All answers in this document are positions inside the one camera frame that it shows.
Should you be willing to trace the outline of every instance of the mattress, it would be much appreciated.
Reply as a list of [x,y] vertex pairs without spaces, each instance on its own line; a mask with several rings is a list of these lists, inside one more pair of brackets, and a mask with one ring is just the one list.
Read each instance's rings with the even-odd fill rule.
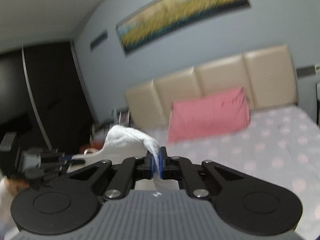
[[167,145],[167,127],[147,130],[168,156],[195,164],[211,159],[222,165],[285,187],[303,204],[296,233],[307,240],[320,235],[320,129],[297,106],[251,113],[241,132]]

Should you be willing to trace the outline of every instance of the beige upholstered headboard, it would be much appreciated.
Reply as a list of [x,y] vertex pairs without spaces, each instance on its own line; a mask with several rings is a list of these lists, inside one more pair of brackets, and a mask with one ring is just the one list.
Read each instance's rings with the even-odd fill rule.
[[244,87],[250,109],[297,102],[294,68],[288,46],[250,51],[193,66],[126,91],[137,127],[169,123],[171,103]]

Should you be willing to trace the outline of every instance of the white ceiling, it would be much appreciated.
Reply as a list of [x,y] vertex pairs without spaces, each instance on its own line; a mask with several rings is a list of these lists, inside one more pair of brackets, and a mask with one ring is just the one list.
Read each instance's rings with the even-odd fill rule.
[[0,0],[0,51],[52,37],[70,38],[99,2],[101,0]]

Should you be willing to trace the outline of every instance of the pink pillowcase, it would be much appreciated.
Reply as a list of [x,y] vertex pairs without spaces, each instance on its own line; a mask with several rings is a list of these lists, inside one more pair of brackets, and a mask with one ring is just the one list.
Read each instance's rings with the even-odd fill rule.
[[168,143],[242,130],[250,123],[243,88],[172,103]]

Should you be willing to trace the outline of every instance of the human hand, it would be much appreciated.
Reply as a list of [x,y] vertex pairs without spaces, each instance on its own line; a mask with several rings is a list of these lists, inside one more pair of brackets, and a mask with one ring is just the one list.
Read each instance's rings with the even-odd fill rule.
[[12,196],[16,196],[19,193],[19,189],[28,188],[29,184],[25,182],[23,179],[4,179],[4,184],[8,190],[8,192]]

